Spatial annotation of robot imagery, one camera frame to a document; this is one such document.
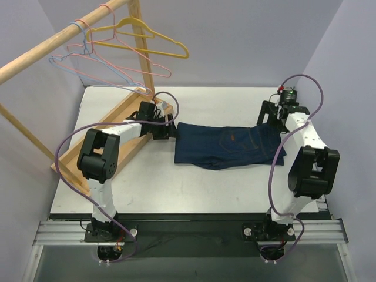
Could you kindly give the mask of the blue wire hanger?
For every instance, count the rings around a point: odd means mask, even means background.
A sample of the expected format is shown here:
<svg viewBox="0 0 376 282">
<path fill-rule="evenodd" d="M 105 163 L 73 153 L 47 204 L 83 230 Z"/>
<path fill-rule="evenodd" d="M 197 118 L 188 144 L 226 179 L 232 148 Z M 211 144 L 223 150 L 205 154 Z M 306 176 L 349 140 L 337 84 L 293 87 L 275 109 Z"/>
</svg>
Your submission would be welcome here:
<svg viewBox="0 0 376 282">
<path fill-rule="evenodd" d="M 66 55 L 51 55 L 48 58 L 48 61 L 51 65 L 54 67 L 61 69 L 67 73 L 71 73 L 75 76 L 78 76 L 82 79 L 86 79 L 90 82 L 97 82 L 100 84 L 100 86 L 111 86 L 116 87 L 119 89 L 124 90 L 131 90 L 131 88 L 140 88 L 140 90 L 136 90 L 135 92 L 138 94 L 151 96 L 152 91 L 150 88 L 145 86 L 144 84 L 140 82 L 134 82 L 132 78 L 130 78 L 126 73 L 120 70 L 120 68 L 116 67 L 115 65 L 112 65 L 110 62 L 108 62 L 105 59 L 102 59 L 99 55 L 95 53 L 94 47 L 89 47 L 89 45 L 92 45 L 91 43 L 88 43 L 85 37 L 85 30 L 81 27 L 80 24 L 78 24 L 77 21 L 70 22 L 70 25 L 74 25 L 79 28 L 80 34 L 83 36 L 83 46 L 81 47 L 80 52 L 67 52 Z M 107 71 L 110 71 L 121 78 L 121 83 L 113 83 L 106 81 L 101 78 L 97 78 L 95 76 L 89 75 L 87 73 L 84 73 L 82 71 L 79 71 L 74 68 L 69 68 L 67 65 L 64 65 L 65 61 L 71 58 L 84 58 L 88 59 L 94 63 L 97 63 L 99 66 L 103 66 Z"/>
</svg>

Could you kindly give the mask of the dark blue denim trousers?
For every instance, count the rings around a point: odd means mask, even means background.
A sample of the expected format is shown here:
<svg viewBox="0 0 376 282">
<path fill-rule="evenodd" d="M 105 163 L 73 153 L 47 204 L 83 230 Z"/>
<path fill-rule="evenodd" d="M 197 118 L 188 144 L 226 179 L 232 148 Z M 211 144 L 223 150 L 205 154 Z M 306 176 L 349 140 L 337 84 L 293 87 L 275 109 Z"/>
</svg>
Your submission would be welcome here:
<svg viewBox="0 0 376 282">
<path fill-rule="evenodd" d="M 266 123 L 255 127 L 212 127 L 180 122 L 177 132 L 174 163 L 208 170 L 271 165 L 281 144 L 278 129 Z"/>
</svg>

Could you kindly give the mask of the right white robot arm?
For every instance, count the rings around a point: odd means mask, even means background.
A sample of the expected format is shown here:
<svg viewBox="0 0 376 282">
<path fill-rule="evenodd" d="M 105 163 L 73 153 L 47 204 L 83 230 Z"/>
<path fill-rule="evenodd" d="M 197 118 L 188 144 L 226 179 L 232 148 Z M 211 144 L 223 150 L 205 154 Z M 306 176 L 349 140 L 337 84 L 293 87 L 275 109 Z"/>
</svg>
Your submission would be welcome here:
<svg viewBox="0 0 376 282">
<path fill-rule="evenodd" d="M 266 122 L 286 134 L 286 140 L 294 141 L 298 151 L 287 176 L 288 193 L 271 205 L 260 226 L 262 236 L 269 240 L 280 234 L 294 234 L 292 223 L 296 215 L 331 192 L 340 161 L 339 152 L 319 137 L 309 110 L 297 102 L 297 91 L 281 86 L 277 95 L 276 102 L 263 101 L 257 124 Z"/>
</svg>

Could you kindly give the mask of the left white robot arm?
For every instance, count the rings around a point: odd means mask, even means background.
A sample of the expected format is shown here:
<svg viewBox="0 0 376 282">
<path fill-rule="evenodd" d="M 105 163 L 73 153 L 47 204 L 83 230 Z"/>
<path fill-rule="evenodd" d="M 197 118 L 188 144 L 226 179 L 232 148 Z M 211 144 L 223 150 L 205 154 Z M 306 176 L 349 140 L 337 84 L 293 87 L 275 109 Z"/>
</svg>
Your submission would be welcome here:
<svg viewBox="0 0 376 282">
<path fill-rule="evenodd" d="M 92 234 L 100 235 L 105 241 L 114 241 L 121 230 L 114 222 L 118 213 L 111 182 L 118 168 L 120 147 L 149 133 L 154 140 L 176 137 L 173 115 L 167 114 L 166 109 L 166 102 L 141 102 L 139 110 L 121 125 L 86 132 L 77 167 L 88 181 L 90 198 L 94 201 Z"/>
</svg>

